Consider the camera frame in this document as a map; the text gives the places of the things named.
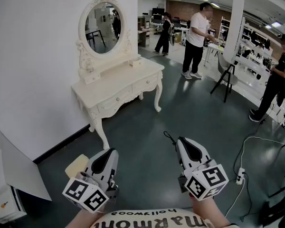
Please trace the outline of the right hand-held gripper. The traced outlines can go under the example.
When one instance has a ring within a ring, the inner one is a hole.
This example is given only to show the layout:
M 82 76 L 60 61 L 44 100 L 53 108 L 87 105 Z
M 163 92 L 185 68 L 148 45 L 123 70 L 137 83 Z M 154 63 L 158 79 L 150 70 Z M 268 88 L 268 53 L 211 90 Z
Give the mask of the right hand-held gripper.
M 219 194 L 229 179 L 221 164 L 217 164 L 201 144 L 181 137 L 177 139 L 176 151 L 183 175 L 178 178 L 181 192 L 189 192 L 202 201 Z

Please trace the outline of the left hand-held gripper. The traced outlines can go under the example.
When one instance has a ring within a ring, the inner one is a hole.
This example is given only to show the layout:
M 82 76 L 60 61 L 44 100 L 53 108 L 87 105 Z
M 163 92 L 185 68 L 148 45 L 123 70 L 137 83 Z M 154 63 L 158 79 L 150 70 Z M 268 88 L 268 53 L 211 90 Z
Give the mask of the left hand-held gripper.
M 70 178 L 62 194 L 75 206 L 90 213 L 99 212 L 109 200 L 115 200 L 119 188 L 112 176 L 118 164 L 118 151 L 102 150 L 89 159 L 84 172 Z

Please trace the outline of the white ornate dressing table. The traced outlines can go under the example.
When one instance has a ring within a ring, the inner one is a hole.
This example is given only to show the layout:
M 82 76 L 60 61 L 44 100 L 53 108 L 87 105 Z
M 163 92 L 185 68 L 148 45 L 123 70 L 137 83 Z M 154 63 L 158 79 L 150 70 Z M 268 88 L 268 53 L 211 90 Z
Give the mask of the white ornate dressing table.
M 117 64 L 115 65 L 106 66 L 104 68 L 100 68 L 91 72 L 99 73 L 101 75 L 101 78 L 88 85 L 85 84 L 83 77 L 90 72 L 79 68 L 78 74 L 80 80 L 71 86 L 79 101 L 81 111 L 87 112 L 89 116 L 90 132 L 97 132 L 103 141 L 103 149 L 105 150 L 109 148 L 109 143 L 103 130 L 102 119 L 110 118 L 113 115 L 102 116 L 97 108 L 97 105 L 100 102 L 112 97 L 125 87 L 130 85 L 132 86 L 134 82 L 158 73 L 158 82 L 157 86 L 154 89 L 156 91 L 154 108 L 157 112 L 161 111 L 161 108 L 159 106 L 159 99 L 162 94 L 162 72 L 164 70 L 164 66 L 142 57 L 143 65 L 139 67 L 132 67 L 129 64 L 129 60 L 138 57 L 141 56 L 137 53 L 136 50 L 133 49 L 133 54 L 131 54 L 124 61 L 118 60 Z M 125 103 L 128 103 L 137 97 L 142 100 L 143 93 L 144 92 L 132 92 L 132 95 L 128 100 L 126 100 Z

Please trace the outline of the person's right forearm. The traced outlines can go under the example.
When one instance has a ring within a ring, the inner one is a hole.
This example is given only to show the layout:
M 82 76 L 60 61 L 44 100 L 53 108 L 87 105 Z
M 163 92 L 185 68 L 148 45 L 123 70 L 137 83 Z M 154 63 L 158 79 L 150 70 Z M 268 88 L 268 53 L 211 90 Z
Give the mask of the person's right forearm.
M 231 223 L 219 210 L 213 198 L 198 201 L 190 194 L 190 200 L 192 203 L 193 212 L 203 219 L 208 219 L 214 228 L 224 228 L 231 225 Z

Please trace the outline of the person's left forearm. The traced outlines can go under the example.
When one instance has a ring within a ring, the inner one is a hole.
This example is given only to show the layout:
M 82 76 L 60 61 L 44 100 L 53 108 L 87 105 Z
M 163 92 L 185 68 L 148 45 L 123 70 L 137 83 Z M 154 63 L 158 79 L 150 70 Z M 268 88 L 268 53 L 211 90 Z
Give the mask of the person's left forearm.
M 102 212 L 90 213 L 86 210 L 80 210 L 65 228 L 90 228 L 103 215 Z

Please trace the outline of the white power strip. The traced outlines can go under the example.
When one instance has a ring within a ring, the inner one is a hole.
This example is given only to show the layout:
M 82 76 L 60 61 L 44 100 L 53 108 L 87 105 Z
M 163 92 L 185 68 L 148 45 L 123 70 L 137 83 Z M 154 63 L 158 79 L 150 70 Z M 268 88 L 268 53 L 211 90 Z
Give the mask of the white power strip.
M 242 167 L 238 169 L 237 178 L 236 178 L 237 185 L 242 185 L 243 180 L 244 180 L 244 172 L 245 170 Z

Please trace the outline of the cream printed shirt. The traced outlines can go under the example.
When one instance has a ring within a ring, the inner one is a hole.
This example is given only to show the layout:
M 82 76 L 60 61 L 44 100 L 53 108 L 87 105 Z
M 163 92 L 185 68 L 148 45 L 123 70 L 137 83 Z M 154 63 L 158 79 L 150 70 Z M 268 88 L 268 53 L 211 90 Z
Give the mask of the cream printed shirt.
M 90 228 L 215 228 L 208 219 L 184 209 L 118 210 Z

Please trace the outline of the white partition panel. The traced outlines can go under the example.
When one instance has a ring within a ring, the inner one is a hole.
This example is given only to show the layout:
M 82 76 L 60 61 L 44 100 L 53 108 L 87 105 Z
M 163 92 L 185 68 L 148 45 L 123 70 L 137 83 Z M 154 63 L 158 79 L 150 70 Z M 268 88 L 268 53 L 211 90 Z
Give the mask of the white partition panel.
M 51 201 L 37 165 L 18 150 L 0 131 L 0 150 L 5 182 L 14 188 Z

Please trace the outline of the grey chair with black legs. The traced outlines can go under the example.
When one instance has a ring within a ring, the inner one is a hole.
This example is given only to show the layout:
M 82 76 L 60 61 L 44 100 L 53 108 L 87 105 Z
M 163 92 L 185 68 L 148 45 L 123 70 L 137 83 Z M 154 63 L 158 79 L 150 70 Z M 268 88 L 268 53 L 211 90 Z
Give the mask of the grey chair with black legs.
M 224 96 L 224 103 L 225 103 L 228 94 L 231 93 L 232 91 L 232 87 L 237 84 L 238 77 L 235 76 L 235 65 L 227 62 L 222 54 L 218 56 L 218 71 L 221 73 L 220 79 L 215 84 L 210 93 L 212 94 L 223 81 L 226 82 L 227 86 Z

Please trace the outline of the white cabinet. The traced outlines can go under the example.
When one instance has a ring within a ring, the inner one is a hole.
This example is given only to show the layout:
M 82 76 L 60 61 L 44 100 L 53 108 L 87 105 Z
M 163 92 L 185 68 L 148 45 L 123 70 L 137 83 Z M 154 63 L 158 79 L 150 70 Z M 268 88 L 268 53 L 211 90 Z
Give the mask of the white cabinet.
M 17 189 L 7 184 L 0 150 L 0 224 L 17 220 L 27 213 L 19 199 Z

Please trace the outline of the white storage shelf rack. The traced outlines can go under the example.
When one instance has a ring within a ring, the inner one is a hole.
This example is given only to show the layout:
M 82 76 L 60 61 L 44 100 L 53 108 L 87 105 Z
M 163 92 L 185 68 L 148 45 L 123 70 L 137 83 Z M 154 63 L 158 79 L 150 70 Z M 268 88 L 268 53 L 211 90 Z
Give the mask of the white storage shelf rack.
M 243 45 L 251 48 L 254 52 L 259 53 L 263 58 L 269 58 L 271 63 L 274 63 L 275 65 L 277 65 L 278 61 L 275 60 L 270 54 L 267 54 L 262 49 L 256 47 L 255 45 L 252 45 L 252 42 L 250 42 L 250 44 L 247 44 L 246 42 L 244 42 L 242 40 L 242 33 L 243 33 L 244 28 L 249 28 L 252 31 L 255 31 L 257 35 L 259 35 L 265 39 L 269 39 L 270 42 L 273 42 L 277 47 L 279 47 L 279 48 L 282 47 L 280 41 L 277 41 L 274 38 L 272 38 L 271 36 L 260 31 L 259 29 L 250 26 L 248 23 L 246 23 L 246 19 L 244 17 L 242 17 L 235 52 L 237 52 L 239 49 L 239 46 L 243 44 Z M 243 56 L 236 56 L 236 54 L 234 54 L 233 60 L 237 61 L 239 64 L 241 64 L 244 67 L 252 69 L 254 72 L 256 72 L 257 74 L 259 74 L 263 77 L 269 77 L 269 69 L 263 65 L 262 60 L 261 60 L 260 64 L 257 64 L 256 62 L 251 61 L 249 58 L 245 58 Z M 279 109 L 280 110 L 276 114 L 276 117 L 272 116 L 272 118 L 275 119 L 280 125 L 284 126 L 285 125 L 285 100 L 283 101 L 283 103 L 281 104 Z

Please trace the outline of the oval white framed mirror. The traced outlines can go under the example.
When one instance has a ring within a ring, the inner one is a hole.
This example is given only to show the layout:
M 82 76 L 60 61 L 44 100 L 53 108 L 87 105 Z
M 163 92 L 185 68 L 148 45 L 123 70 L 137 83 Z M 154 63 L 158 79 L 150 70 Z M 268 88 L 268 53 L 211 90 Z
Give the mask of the oval white framed mirror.
M 81 14 L 78 25 L 79 68 L 94 62 L 94 71 L 124 61 L 133 54 L 131 31 L 117 0 L 92 0 Z

